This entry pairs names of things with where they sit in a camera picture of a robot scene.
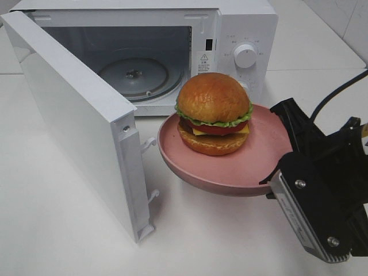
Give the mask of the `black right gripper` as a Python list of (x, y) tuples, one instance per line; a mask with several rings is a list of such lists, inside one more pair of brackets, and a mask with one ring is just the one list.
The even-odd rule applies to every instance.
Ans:
[[(349, 227), (356, 231), (367, 246), (367, 154), (362, 137), (367, 126), (357, 117), (351, 117), (339, 131), (324, 135), (302, 111), (294, 98), (285, 99), (270, 111), (278, 116), (287, 131), (293, 152), (309, 158), (316, 166), (334, 198), (337, 199)], [(280, 169), (275, 169), (261, 180), (268, 185), (269, 200), (278, 200), (281, 192)]]

